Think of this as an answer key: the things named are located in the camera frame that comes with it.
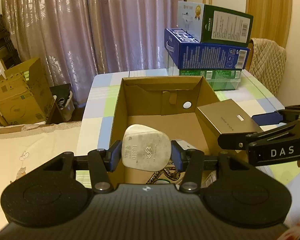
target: bed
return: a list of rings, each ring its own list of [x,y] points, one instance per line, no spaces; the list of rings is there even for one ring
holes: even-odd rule
[[[0,127],[0,196],[10,183],[65,151],[76,152],[81,122]],[[0,206],[0,229],[7,220]]]

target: black metal rack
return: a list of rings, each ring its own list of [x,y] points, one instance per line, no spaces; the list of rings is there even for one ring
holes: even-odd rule
[[[21,63],[18,51],[11,41],[10,33],[4,25],[2,14],[0,14],[0,60],[1,59],[7,69]]]

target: curtain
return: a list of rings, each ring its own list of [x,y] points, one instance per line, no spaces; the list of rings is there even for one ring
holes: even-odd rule
[[[100,73],[164,68],[164,29],[179,0],[89,0]]]
[[[49,84],[71,83],[83,105],[97,74],[88,0],[2,0],[2,10],[21,60],[40,57]]]
[[[94,76],[164,68],[164,28],[178,0],[2,0],[21,60],[40,57],[50,85],[71,83],[86,102]]]

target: quilted cushion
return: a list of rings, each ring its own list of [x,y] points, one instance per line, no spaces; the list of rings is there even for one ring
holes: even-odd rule
[[[249,72],[276,96],[287,60],[286,50],[268,39],[252,41],[254,53]]]

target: table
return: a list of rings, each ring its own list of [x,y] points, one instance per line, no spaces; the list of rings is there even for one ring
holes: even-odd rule
[[[96,148],[108,149],[116,99],[123,77],[167,76],[166,69],[138,70],[108,73],[95,76],[84,111],[76,155],[86,155]],[[270,113],[284,109],[255,77],[243,70],[237,90],[216,91],[219,100],[234,100],[247,114]],[[279,125],[263,126],[269,130]],[[300,172],[295,163],[272,165],[274,177],[288,184]]]

